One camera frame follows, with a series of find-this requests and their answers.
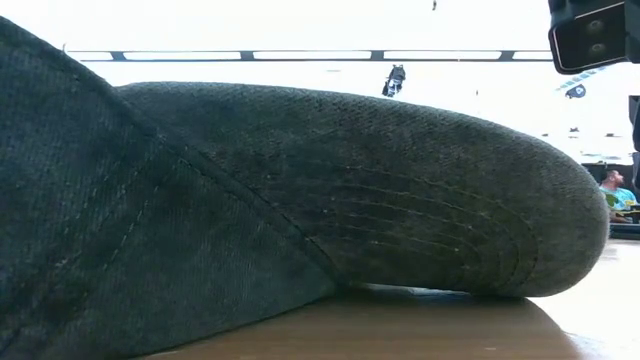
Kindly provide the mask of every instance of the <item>denim-like fabric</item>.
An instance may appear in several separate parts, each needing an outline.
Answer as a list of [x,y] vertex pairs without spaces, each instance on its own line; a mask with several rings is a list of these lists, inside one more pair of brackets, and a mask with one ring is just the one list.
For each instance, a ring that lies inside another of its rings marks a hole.
[[488,121],[279,87],[117,91],[291,219],[354,282],[550,295],[582,279],[604,246],[607,208],[589,173]]
[[6,20],[0,88],[1,359],[126,358],[333,292],[299,229]]
[[549,295],[607,236],[580,165],[469,116],[264,86],[114,89],[6,20],[0,87],[1,359],[156,352],[340,281]]

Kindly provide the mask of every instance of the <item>hanging object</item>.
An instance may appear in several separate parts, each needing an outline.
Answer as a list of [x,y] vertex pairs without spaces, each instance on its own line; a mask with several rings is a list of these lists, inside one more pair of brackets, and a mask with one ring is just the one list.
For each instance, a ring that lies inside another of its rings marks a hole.
[[382,95],[390,98],[396,96],[402,90],[402,83],[406,78],[407,74],[404,71],[404,67],[402,65],[393,65],[393,69],[391,69],[389,77],[382,88]]
[[568,99],[580,99],[585,97],[585,95],[587,95],[587,88],[584,87],[584,85],[580,84],[576,87],[573,87],[569,90],[567,90],[567,92],[564,94],[564,97],[568,98]]

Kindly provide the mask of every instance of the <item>person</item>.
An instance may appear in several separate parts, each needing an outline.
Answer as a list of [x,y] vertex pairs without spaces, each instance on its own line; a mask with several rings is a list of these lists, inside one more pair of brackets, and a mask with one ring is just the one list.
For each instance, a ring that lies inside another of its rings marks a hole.
[[600,190],[616,197],[614,210],[630,210],[637,204],[636,196],[630,190],[622,188],[624,177],[616,170],[609,170],[600,184]]

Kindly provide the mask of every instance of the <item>fluorescent light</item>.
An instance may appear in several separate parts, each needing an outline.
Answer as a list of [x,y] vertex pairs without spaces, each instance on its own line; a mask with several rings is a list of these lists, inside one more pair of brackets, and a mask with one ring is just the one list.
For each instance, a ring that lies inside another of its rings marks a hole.
[[258,60],[369,59],[371,51],[256,51]]
[[69,51],[67,55],[77,61],[113,60],[111,53],[106,51]]
[[498,60],[500,51],[385,51],[385,59],[424,59],[424,60]]
[[240,53],[237,51],[136,51],[125,52],[124,57],[128,60],[240,60]]
[[553,60],[551,51],[516,51],[514,60]]

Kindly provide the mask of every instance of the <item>table surface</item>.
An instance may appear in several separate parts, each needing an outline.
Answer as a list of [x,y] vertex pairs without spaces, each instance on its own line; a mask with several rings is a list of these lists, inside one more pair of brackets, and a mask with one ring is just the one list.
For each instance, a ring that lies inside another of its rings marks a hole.
[[640,242],[610,241],[562,294],[362,291],[148,357],[162,360],[640,359]]

